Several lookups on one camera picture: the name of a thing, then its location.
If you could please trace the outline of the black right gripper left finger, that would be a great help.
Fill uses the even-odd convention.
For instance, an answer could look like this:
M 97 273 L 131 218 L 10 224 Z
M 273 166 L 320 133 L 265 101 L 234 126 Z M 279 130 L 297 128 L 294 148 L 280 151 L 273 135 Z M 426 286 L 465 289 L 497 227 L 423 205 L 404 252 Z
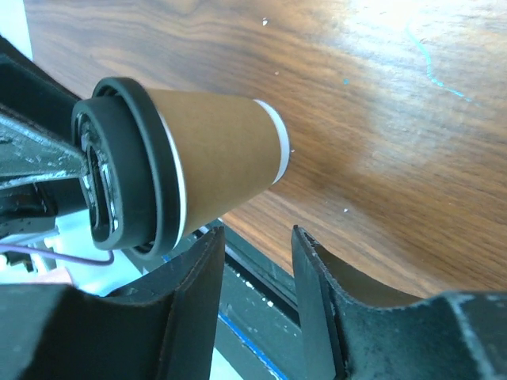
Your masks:
M 224 256 L 215 227 L 107 297 L 66 284 L 3 285 L 2 378 L 208 378 Z

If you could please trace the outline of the brown paper coffee cup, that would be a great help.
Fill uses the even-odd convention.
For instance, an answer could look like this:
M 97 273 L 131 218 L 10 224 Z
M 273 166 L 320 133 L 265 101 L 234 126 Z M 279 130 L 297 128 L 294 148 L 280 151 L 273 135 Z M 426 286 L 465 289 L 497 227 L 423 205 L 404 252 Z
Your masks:
M 177 237 L 251 200 L 284 175 L 291 154 L 279 112 L 258 100 L 149 89 L 175 160 Z

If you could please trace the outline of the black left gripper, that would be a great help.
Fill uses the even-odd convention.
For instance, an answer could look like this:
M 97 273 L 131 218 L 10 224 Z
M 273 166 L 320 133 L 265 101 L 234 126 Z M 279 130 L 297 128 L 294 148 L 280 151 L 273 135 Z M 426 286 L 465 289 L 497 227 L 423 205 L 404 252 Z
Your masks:
M 40 182 L 59 215 L 86 208 L 79 181 L 71 179 L 88 173 L 86 156 L 70 144 L 77 101 L 1 38 L 1 185 Z

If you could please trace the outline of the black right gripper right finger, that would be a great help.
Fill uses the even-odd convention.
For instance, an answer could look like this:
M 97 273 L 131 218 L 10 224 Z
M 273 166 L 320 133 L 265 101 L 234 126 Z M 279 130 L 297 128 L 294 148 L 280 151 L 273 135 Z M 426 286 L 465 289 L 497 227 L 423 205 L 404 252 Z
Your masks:
M 292 264 L 311 379 L 503 379 L 506 294 L 389 287 L 292 230 Z

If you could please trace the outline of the black plastic cup lid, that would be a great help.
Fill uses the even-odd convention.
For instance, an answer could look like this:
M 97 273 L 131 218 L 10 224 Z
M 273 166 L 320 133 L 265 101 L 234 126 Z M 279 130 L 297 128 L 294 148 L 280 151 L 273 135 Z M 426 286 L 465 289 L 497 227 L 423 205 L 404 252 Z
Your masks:
M 125 77 L 102 78 L 71 117 L 84 153 L 80 179 L 93 243 L 149 260 L 181 237 L 184 212 L 176 148 L 147 90 Z

